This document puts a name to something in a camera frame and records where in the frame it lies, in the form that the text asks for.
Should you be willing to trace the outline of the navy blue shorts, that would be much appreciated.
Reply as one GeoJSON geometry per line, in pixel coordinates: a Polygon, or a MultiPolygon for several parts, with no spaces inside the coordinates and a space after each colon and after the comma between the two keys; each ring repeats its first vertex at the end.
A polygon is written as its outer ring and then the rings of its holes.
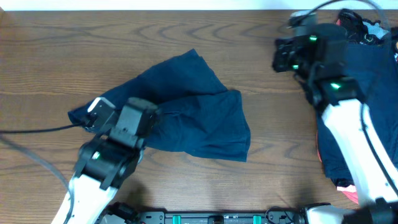
{"type": "Polygon", "coordinates": [[[160,121],[144,138],[146,146],[195,157],[244,162],[251,133],[243,112],[241,93],[228,90],[195,50],[154,65],[136,78],[102,94],[121,114],[111,139],[133,145],[127,114],[129,98],[141,98],[160,109],[160,121]]]}

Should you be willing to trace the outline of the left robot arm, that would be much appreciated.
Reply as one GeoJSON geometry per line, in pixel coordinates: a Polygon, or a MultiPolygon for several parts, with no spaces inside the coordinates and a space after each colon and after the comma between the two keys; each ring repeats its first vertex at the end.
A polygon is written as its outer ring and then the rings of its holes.
{"type": "Polygon", "coordinates": [[[53,223],[97,222],[142,159],[145,138],[159,115],[157,105],[140,98],[129,98],[120,110],[104,97],[93,100],[86,127],[95,136],[79,150],[70,192],[53,223]]]}

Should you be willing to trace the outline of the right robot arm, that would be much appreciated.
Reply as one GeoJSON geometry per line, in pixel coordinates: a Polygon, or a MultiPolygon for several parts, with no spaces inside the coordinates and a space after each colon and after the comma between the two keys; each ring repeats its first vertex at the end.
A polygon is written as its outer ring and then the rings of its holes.
{"type": "Polygon", "coordinates": [[[277,39],[272,67],[293,71],[301,79],[308,102],[320,113],[345,159],[358,193],[360,208],[330,204],[303,208],[295,223],[397,223],[397,169],[374,129],[359,83],[344,74],[346,30],[320,24],[314,10],[293,13],[293,37],[277,39]]]}

